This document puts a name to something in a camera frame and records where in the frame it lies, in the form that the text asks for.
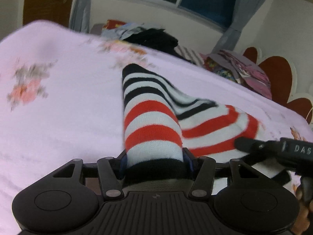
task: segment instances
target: bed sheet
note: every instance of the bed sheet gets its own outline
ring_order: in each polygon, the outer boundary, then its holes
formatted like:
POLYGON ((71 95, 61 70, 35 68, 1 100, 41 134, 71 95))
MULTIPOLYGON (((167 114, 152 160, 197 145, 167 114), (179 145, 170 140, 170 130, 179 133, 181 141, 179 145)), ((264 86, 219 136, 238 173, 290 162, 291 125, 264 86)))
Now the bed sheet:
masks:
POLYGON ((95 162, 124 149, 121 72, 132 62, 190 96, 253 115, 266 128, 265 140, 297 135, 313 141, 300 115, 203 68, 34 22, 0 43, 0 234, 20 231, 11 212, 19 191, 73 158, 95 162))

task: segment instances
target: gray curtain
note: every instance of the gray curtain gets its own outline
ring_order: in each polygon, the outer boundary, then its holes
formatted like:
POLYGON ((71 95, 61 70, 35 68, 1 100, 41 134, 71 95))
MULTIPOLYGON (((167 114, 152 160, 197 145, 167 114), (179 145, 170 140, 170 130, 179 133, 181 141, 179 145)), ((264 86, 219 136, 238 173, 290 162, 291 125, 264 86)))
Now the gray curtain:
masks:
POLYGON ((236 0, 232 24, 219 39, 212 53, 217 53, 220 49, 233 50, 242 29, 264 2, 265 0, 236 0))
POLYGON ((91 0, 76 0, 69 28, 82 33, 89 32, 91 0))

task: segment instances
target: door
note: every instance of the door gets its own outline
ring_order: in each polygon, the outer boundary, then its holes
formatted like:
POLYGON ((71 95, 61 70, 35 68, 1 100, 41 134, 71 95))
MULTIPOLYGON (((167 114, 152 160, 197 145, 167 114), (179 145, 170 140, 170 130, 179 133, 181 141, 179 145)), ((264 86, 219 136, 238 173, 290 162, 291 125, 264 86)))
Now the door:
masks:
POLYGON ((68 27, 73 0, 24 0, 23 25, 45 19, 68 27))

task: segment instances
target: headboard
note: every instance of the headboard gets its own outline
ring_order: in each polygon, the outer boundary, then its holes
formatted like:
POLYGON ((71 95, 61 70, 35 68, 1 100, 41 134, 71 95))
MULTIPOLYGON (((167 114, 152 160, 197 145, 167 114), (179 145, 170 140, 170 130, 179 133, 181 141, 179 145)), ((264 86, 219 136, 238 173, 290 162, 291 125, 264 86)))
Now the headboard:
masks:
POLYGON ((313 127, 313 96, 296 93, 297 73, 294 64, 282 56, 263 58, 261 49, 255 47, 245 49, 243 55, 259 65, 268 76, 272 100, 297 112, 313 127))

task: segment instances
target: white window frame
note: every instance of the white window frame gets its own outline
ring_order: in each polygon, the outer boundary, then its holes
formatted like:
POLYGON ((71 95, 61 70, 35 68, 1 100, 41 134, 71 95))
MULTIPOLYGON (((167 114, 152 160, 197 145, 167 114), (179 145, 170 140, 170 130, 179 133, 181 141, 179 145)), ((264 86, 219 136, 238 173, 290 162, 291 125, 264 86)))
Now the white window frame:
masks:
POLYGON ((218 32, 225 32, 225 28, 219 26, 217 23, 214 21, 211 21, 208 18, 203 17, 202 15, 197 14, 194 11, 190 11, 188 9, 181 9, 179 8, 179 5, 182 0, 177 0, 176 3, 171 3, 165 0, 128 0, 128 1, 134 1, 134 2, 139 2, 139 3, 145 3, 147 5, 151 5, 154 7, 158 8, 163 8, 163 9, 170 9, 171 11, 187 16, 199 23, 203 23, 205 25, 209 25, 211 28, 215 29, 218 32))

